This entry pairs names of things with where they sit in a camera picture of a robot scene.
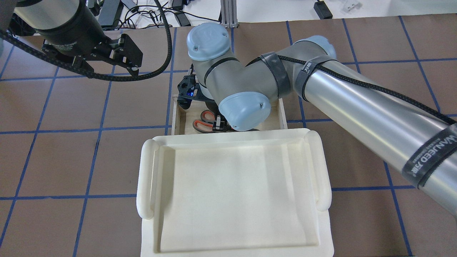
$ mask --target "black power adapter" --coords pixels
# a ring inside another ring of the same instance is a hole
[[[329,8],[324,1],[317,1],[314,3],[314,10],[316,11],[319,19],[331,19],[333,14],[330,12]]]

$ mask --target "tray handle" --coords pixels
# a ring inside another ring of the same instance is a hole
[[[152,185],[154,170],[159,164],[160,144],[154,139],[147,140],[141,149],[140,170],[137,189],[137,211],[141,218],[150,220],[154,217],[155,188]]]
[[[325,163],[322,140],[316,131],[309,131],[306,133],[305,138],[308,138],[311,145],[311,155],[315,170],[317,190],[319,193],[316,201],[316,208],[319,211],[326,211],[330,208],[330,204],[332,203],[332,187],[330,186],[329,172],[327,170],[327,164]]]

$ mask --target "brown tiled surface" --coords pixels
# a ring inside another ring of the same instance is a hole
[[[340,62],[354,62],[349,41],[341,19],[290,21],[292,42],[314,35],[326,37],[335,47],[336,57]]]
[[[333,192],[335,257],[407,256],[390,190]]]
[[[20,196],[83,195],[97,132],[39,134]]]
[[[398,17],[346,20],[357,61],[414,59]]]
[[[453,33],[456,17],[402,18],[420,59],[457,56]],[[435,108],[399,17],[344,22],[358,62],[375,62],[358,64],[365,76]],[[290,36],[296,41],[324,35],[336,47],[339,60],[352,63],[344,22],[291,21]],[[174,70],[187,70],[190,65],[185,42],[189,29],[176,28]],[[162,65],[166,57],[163,29],[128,34],[144,53],[141,71]],[[39,48],[42,39],[22,40]],[[241,23],[234,29],[234,45],[235,54],[244,64],[260,54],[285,48],[290,45],[287,23]],[[10,48],[5,43],[0,70]],[[420,65],[441,110],[456,119],[457,91],[453,85],[457,81],[457,60],[425,60]],[[357,70],[354,64],[348,66]],[[101,73],[112,70],[102,63],[94,63],[94,67]],[[72,256],[75,245],[77,256],[138,256],[141,219],[135,208],[135,193],[141,145],[156,135],[170,134],[172,118],[167,123],[166,115],[167,111],[172,114],[172,102],[168,96],[177,93],[176,85],[186,72],[111,83],[102,120],[109,82],[62,78],[75,74],[59,69],[34,140],[53,80],[32,78],[54,77],[55,71],[55,67],[14,48],[0,77],[0,224],[5,223],[11,204],[16,203],[8,225],[0,228],[6,228],[0,256]],[[125,73],[125,69],[116,72]],[[283,100],[289,128],[301,128],[304,121],[322,138],[334,190],[330,221],[335,256],[408,255],[399,214],[411,254],[457,256],[456,223],[446,211],[416,189],[396,189],[394,198],[381,159],[305,101],[302,120],[296,94]],[[19,183],[24,166],[26,172]],[[394,186],[408,185],[400,173],[389,170]],[[18,186],[19,195],[15,197]],[[83,213],[84,202],[87,205]]]
[[[36,130],[51,82],[0,81],[0,131]]]
[[[141,147],[146,140],[162,135],[163,128],[104,131],[98,146],[90,193],[136,193]]]
[[[455,256],[455,218],[420,190],[400,189],[396,195],[412,252],[416,256]]]
[[[0,256],[71,256],[83,199],[18,200]]]
[[[135,198],[89,199],[76,256],[139,256],[141,218]]]
[[[16,194],[32,140],[33,134],[0,135],[0,197]]]
[[[455,13],[402,18],[419,59],[457,58]]]
[[[108,81],[56,80],[40,129],[93,129],[100,126]]]
[[[422,67],[436,96],[441,112],[457,114],[457,60],[423,62]]]

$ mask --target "velcro strap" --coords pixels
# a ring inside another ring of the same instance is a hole
[[[286,68],[275,52],[262,54],[260,59],[270,69],[278,87],[278,99],[289,93],[290,81]]]
[[[313,71],[316,69],[316,66],[318,64],[327,62],[327,61],[336,61],[335,59],[331,58],[328,55],[321,55],[316,58],[313,58],[309,61],[306,62],[304,65],[303,69],[301,69],[298,72],[297,78],[295,79],[295,88],[302,88],[302,98],[303,100],[307,101],[305,97],[305,87],[306,87],[306,82],[308,82],[309,77],[313,73]]]
[[[425,142],[406,162],[402,176],[417,188],[423,187],[436,168],[456,150],[457,123]]]

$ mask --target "gray strap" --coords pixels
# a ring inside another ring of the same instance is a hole
[[[402,176],[415,187],[424,186],[430,175],[457,150],[457,123],[425,142],[406,162]]]
[[[305,97],[305,87],[306,87],[306,82],[308,81],[309,77],[313,73],[314,69],[316,68],[316,65],[327,62],[327,61],[336,61],[335,59],[331,58],[328,55],[321,55],[316,58],[313,58],[306,62],[304,65],[303,69],[301,69],[298,72],[297,78],[295,79],[295,85],[294,88],[302,89],[302,98],[303,100],[307,101]]]
[[[260,59],[270,69],[275,78],[276,86],[278,87],[278,99],[287,95],[290,88],[289,76],[278,55],[275,52],[270,52],[262,54]]]

